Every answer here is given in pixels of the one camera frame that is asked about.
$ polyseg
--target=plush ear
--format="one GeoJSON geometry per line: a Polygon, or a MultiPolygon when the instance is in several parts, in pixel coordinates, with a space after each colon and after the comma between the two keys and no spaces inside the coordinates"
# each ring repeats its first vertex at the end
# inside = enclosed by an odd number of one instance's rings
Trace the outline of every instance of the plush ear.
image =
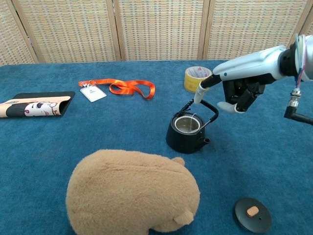
{"type": "Polygon", "coordinates": [[[194,214],[190,211],[185,211],[180,216],[174,218],[174,220],[180,225],[188,225],[194,220],[194,214]]]}
{"type": "Polygon", "coordinates": [[[173,158],[172,160],[173,160],[174,162],[177,162],[177,163],[179,163],[179,164],[185,166],[185,161],[184,161],[183,158],[176,157],[176,158],[173,158]]]}

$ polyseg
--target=yellow tape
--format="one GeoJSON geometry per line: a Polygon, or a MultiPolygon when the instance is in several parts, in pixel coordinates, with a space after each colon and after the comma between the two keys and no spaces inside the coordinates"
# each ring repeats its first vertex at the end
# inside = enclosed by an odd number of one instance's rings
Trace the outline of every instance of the yellow tape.
{"type": "Polygon", "coordinates": [[[190,92],[196,92],[198,85],[212,75],[212,71],[201,66],[189,67],[185,70],[184,87],[190,92]]]}

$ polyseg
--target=tan stuffed animal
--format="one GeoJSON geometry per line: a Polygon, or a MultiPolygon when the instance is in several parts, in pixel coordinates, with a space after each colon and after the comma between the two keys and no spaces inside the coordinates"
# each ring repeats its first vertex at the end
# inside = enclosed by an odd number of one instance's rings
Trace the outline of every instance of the tan stuffed animal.
{"type": "Polygon", "coordinates": [[[78,235],[147,235],[190,224],[199,200],[182,158],[99,150],[74,169],[66,204],[78,235]]]}

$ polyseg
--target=table surface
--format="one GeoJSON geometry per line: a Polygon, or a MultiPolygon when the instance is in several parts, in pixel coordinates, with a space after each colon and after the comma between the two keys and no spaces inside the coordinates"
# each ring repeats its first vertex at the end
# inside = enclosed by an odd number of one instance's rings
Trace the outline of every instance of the table surface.
{"type": "MultiPolygon", "coordinates": [[[[0,102],[18,93],[75,91],[63,117],[0,120],[0,234],[73,235],[65,207],[69,177],[76,164],[98,149],[125,149],[181,156],[201,191],[195,220],[173,235],[249,234],[233,217],[242,197],[261,201],[270,211],[268,234],[311,234],[313,230],[312,126],[284,118],[292,78],[268,85],[245,114],[220,110],[206,127],[211,143],[194,154],[180,154],[165,141],[169,121],[193,94],[183,87],[185,69],[213,69],[222,61],[137,61],[38,64],[0,67],[0,102]],[[79,81],[116,78],[148,80],[152,100],[115,95],[90,103],[79,81]]],[[[298,112],[313,116],[312,83],[302,83],[298,112]]],[[[204,99],[224,100],[222,84],[204,99]]],[[[192,107],[204,120],[212,112],[192,107]]]]}

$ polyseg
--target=orange lanyard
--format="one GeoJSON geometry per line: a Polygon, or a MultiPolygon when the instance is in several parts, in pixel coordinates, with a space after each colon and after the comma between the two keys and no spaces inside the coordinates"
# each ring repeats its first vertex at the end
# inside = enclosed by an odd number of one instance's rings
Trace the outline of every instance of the orange lanyard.
{"type": "Polygon", "coordinates": [[[113,94],[134,94],[135,91],[140,93],[144,98],[146,99],[152,99],[152,97],[155,95],[156,87],[152,82],[145,81],[145,80],[132,80],[132,81],[121,81],[117,79],[98,79],[98,80],[89,80],[89,81],[82,81],[79,82],[78,85],[80,87],[84,85],[104,85],[104,84],[110,84],[110,91],[113,94]],[[150,88],[149,95],[145,96],[141,89],[139,89],[136,85],[145,85],[150,88]],[[119,90],[114,90],[113,86],[116,86],[119,88],[119,90]]]}

